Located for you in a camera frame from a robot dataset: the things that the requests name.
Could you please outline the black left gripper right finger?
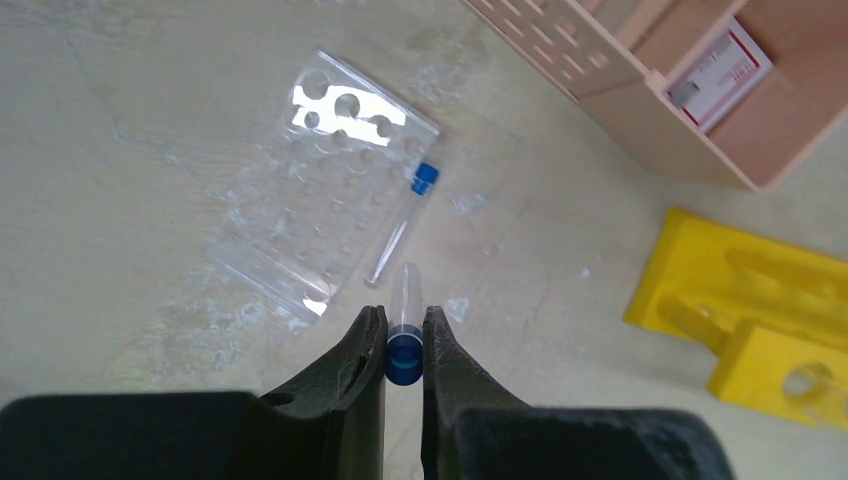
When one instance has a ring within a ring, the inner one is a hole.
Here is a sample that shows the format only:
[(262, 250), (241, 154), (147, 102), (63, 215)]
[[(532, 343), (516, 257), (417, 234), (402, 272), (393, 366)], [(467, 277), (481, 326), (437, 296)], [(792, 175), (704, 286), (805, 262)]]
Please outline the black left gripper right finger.
[(732, 479), (713, 430), (657, 408), (533, 407), (456, 339), (443, 309), (423, 320), (421, 464), (427, 479)]

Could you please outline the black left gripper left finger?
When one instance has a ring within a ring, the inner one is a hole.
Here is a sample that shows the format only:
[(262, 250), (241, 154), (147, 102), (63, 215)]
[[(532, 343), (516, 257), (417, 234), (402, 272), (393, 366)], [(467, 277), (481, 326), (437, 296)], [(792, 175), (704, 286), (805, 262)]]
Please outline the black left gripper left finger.
[(379, 479), (383, 308), (263, 394), (42, 395), (1, 412), (5, 479)]

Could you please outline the yellow test tube rack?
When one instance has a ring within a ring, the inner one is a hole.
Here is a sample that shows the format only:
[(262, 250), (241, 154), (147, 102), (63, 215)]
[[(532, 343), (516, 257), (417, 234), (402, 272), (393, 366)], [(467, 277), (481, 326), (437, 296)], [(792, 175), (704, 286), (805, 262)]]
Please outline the yellow test tube rack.
[(701, 344), (718, 400), (847, 426), (847, 263), (673, 207), (623, 319)]

